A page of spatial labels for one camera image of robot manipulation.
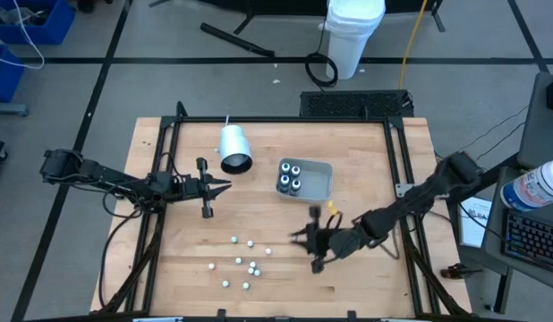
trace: white bucket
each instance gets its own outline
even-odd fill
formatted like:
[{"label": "white bucket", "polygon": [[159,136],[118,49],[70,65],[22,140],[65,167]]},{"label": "white bucket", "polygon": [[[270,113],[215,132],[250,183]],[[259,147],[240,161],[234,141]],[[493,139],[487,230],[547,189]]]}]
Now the white bucket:
[{"label": "white bucket", "polygon": [[[368,38],[379,26],[384,0],[330,0],[326,28],[330,31],[328,57],[338,67],[338,79],[354,76]],[[327,76],[334,71],[327,65]]]}]

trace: wooden table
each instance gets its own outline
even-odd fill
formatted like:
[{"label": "wooden table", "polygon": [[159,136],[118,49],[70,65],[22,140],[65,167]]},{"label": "wooden table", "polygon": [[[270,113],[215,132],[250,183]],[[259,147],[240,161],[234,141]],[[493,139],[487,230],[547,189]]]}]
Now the wooden table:
[{"label": "wooden table", "polygon": [[[404,119],[406,138],[416,182],[432,174],[436,161],[425,119]],[[132,137],[125,172],[143,177],[150,172],[158,133],[158,118],[140,118]],[[368,209],[395,200],[387,160],[383,127],[375,123],[243,123],[254,164],[246,174],[221,171],[215,148],[221,123],[182,123],[175,165],[182,174],[198,175],[195,158],[208,160],[209,172],[226,178],[233,187],[212,202],[215,217],[201,218],[201,201],[168,206],[162,238],[151,314],[215,316],[226,309],[229,317],[412,317],[404,250],[399,226],[396,240],[402,257],[391,259],[382,249],[360,250],[350,258],[311,273],[311,257],[289,244],[287,235],[309,222],[308,205],[280,199],[274,192],[278,162],[282,157],[326,161],[334,167],[332,200],[345,213],[344,226]],[[397,134],[393,131],[399,157]],[[404,171],[400,165],[401,180]],[[447,216],[443,203],[433,209]],[[119,201],[116,213],[129,214],[132,204]],[[116,218],[112,229],[121,219]],[[426,216],[424,226],[435,272],[459,262],[448,221]],[[107,253],[104,294],[106,300],[131,270],[140,220],[125,225]],[[230,242],[232,236],[239,243]],[[384,244],[393,249],[391,238]],[[249,249],[248,240],[255,241]],[[273,254],[265,254],[265,248]],[[236,257],[243,265],[236,265]],[[248,275],[251,261],[262,276]],[[217,265],[208,270],[208,263]],[[423,309],[429,311],[425,281],[421,280]],[[223,288],[222,281],[231,286]],[[471,306],[463,280],[440,279],[466,310]],[[251,288],[245,291],[243,282]],[[140,278],[136,308],[140,308],[145,277]],[[92,309],[98,309],[94,294]]]}]

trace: keyboard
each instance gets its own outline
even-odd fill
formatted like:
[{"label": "keyboard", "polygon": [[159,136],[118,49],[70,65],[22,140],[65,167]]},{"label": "keyboard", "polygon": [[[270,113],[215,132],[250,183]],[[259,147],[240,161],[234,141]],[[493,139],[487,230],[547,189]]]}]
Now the keyboard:
[{"label": "keyboard", "polygon": [[553,267],[553,225],[540,218],[521,216],[514,210],[508,210],[504,218],[504,237],[517,247],[503,243],[502,252],[538,267],[537,260]]}]

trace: white paper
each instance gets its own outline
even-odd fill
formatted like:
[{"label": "white paper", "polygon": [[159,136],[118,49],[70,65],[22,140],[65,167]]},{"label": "white paper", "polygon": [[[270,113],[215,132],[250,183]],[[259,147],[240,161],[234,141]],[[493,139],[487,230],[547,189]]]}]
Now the white paper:
[{"label": "white paper", "polygon": [[[479,198],[469,198],[462,202],[462,206],[464,206],[465,210],[469,211],[470,215],[480,224],[487,227],[489,212],[491,210],[491,201]],[[459,207],[459,213],[460,245],[480,248],[483,242],[485,229],[468,217],[461,207]]]}]

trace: blue container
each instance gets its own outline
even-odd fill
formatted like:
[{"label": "blue container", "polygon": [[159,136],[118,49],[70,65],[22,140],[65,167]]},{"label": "blue container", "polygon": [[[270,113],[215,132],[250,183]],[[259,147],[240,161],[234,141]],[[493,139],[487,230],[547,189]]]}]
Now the blue container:
[{"label": "blue container", "polygon": [[[28,7],[32,11],[50,10],[46,23],[41,26],[24,26],[34,44],[58,45],[72,26],[75,13],[66,0],[17,0],[20,8]],[[0,0],[5,10],[16,9],[13,0]],[[0,25],[0,40],[6,44],[27,44],[20,25]]]},{"label": "blue container", "polygon": [[[20,60],[12,55],[5,45],[0,45],[0,58],[7,62],[20,64]],[[24,67],[13,66],[0,62],[0,102],[8,103],[12,100],[18,81],[24,72]]]}]

